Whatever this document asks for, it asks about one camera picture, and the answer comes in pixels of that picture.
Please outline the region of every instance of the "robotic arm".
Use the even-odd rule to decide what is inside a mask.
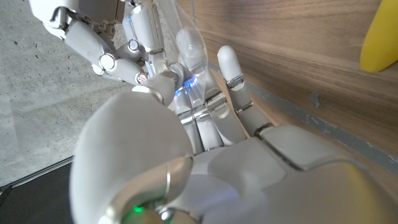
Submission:
[[[125,4],[131,10],[123,17]],[[134,86],[103,105],[80,135],[70,181],[76,223],[397,223],[397,203],[357,162],[304,130],[271,124],[224,46],[218,61],[230,108],[200,33],[174,0],[30,5],[96,74]],[[115,49],[118,22],[126,44]]]

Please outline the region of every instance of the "white robot part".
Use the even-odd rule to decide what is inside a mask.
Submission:
[[[217,53],[217,58],[223,77],[227,82],[243,74],[238,57],[231,46],[222,46]]]
[[[129,43],[123,44],[118,50],[116,51],[116,55],[119,56],[120,58],[126,58],[129,59],[133,62],[137,62],[139,59],[141,59],[142,54],[141,51],[138,50],[138,48],[134,48],[133,50]]]
[[[176,158],[191,156],[192,147],[170,110],[147,93],[132,92],[111,98],[90,118],[75,152],[70,179],[74,221],[97,223],[128,182]],[[189,166],[185,172],[190,173]]]
[[[195,29],[181,29],[175,41],[180,51],[179,62],[185,66],[188,76],[201,73],[203,69],[206,69],[206,49]]]
[[[169,69],[164,51],[160,51],[155,54],[146,54],[144,57],[146,58],[148,70],[150,70],[150,76],[160,74]]]
[[[134,32],[134,28],[131,24],[130,15],[126,15],[123,17],[122,27],[124,30],[124,35],[126,36],[126,40],[129,42],[130,40],[137,40],[136,33]]]
[[[140,1],[131,12],[131,24],[138,42],[149,54],[164,50],[163,33],[153,0]]]
[[[213,74],[211,73],[210,69],[206,67],[205,73],[203,74],[206,78],[206,88],[205,88],[205,99],[208,100],[212,96],[217,95],[221,92],[220,87],[217,84],[216,79],[214,78]]]
[[[59,7],[65,7],[79,15],[89,17],[95,24],[115,23],[123,18],[124,3],[117,0],[33,0],[33,15],[48,24]]]
[[[133,178],[113,197],[98,223],[119,223],[134,206],[146,202],[174,200],[184,189],[192,166],[192,157],[179,157]]]
[[[248,94],[248,90],[246,89],[246,82],[243,81],[243,76],[241,76],[241,83],[238,83],[237,86],[228,86],[228,94],[231,97],[232,106],[239,110],[246,105],[249,105],[251,101],[251,97]]]
[[[238,111],[238,118],[250,137],[255,136],[262,129],[272,126],[269,119],[253,104],[244,110]]]
[[[221,140],[223,140],[224,146],[232,146],[246,139],[239,120],[228,104],[218,110],[211,111],[210,116],[220,134]]]
[[[188,134],[189,140],[191,140],[193,154],[199,155],[203,153],[205,148],[203,147],[196,120],[191,119],[189,123],[184,124],[184,128]]]
[[[69,26],[65,43],[97,66],[100,66],[100,57],[111,51],[109,45],[82,21],[75,21]]]
[[[187,114],[188,112],[191,114],[192,106],[187,90],[185,88],[180,88],[175,92],[174,105],[175,105],[175,114],[177,116],[180,116],[182,114]]]
[[[169,106],[175,94],[175,85],[178,76],[174,72],[166,71],[148,79],[139,86],[134,87],[133,91],[150,93],[159,103]]]
[[[217,127],[208,113],[197,113],[195,119],[205,151],[224,145]]]
[[[137,75],[141,74],[142,68],[134,63],[133,61],[126,58],[118,58],[114,61],[114,67],[110,70],[106,70],[106,73],[114,77],[118,77],[121,80],[131,83],[133,85],[139,85],[137,81]]]
[[[182,65],[180,63],[171,63],[169,65],[169,69],[178,75],[177,88],[180,88],[185,79],[185,73]]]

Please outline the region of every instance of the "gray concrete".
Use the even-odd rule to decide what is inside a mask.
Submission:
[[[0,2],[0,186],[73,154],[85,121],[129,84],[97,77],[28,1]],[[122,45],[117,27],[115,46]]]

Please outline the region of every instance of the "wooden wall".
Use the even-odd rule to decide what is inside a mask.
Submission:
[[[194,0],[209,61],[223,45],[237,52],[246,80],[398,156],[398,64],[359,69],[363,40],[381,0]],[[178,0],[192,15],[191,0]],[[317,92],[321,107],[308,96]],[[324,134],[252,95],[274,124]],[[398,178],[352,153],[398,195]]]

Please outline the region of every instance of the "green led light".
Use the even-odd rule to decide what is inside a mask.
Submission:
[[[142,212],[144,212],[144,208],[140,208],[140,207],[134,206],[134,211],[136,213],[142,213]]]
[[[122,217],[121,223],[131,223],[137,217],[141,216],[140,213],[144,212],[144,208],[134,206],[125,216]]]

